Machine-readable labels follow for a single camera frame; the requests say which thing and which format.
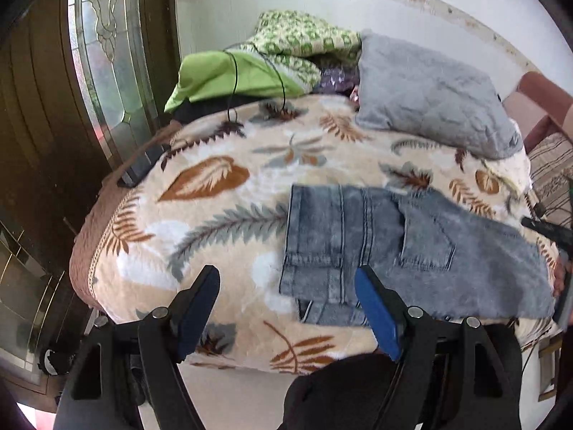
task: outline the folded gray jeans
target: folded gray jeans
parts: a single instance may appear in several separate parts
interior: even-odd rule
[[[440,192],[293,186],[279,291],[300,321],[366,325],[354,292],[368,264],[408,306],[433,317],[553,314],[547,267],[511,226],[470,213]]]

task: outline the person's hand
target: person's hand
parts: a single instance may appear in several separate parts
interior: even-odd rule
[[[563,263],[561,257],[557,259],[557,266],[555,267],[555,283],[553,284],[553,297],[559,297],[565,290],[565,274],[571,273],[571,263]],[[573,312],[569,318],[569,325],[573,325]]]

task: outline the gray pillow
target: gray pillow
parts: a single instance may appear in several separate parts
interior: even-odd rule
[[[489,76],[437,51],[365,31],[360,57],[363,128],[391,129],[488,159],[521,150]]]

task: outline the beige leaf-patterned blanket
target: beige leaf-patterned blanket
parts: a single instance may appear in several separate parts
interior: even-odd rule
[[[294,183],[433,186],[468,211],[519,228],[543,251],[553,283],[556,248],[519,225],[535,197],[509,202],[505,183],[528,181],[524,153],[483,163],[420,137],[363,130],[352,105],[338,96],[306,96],[281,107],[282,100],[245,105],[234,121],[223,112],[181,129],[171,151],[121,202],[89,280],[114,321],[168,306],[212,264],[221,292],[188,363],[308,373],[375,350],[368,329],[299,323],[294,300],[279,294]],[[522,345],[554,328],[550,319],[516,322]]]

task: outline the white floor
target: white floor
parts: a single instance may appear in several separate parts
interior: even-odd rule
[[[529,351],[523,356],[523,363]],[[181,369],[189,395],[207,430],[272,430],[283,417],[283,400],[292,376],[244,370]],[[555,399],[538,402],[539,360],[533,352],[523,376],[520,417],[523,430],[534,430]],[[151,407],[140,408],[145,430],[158,430]]]

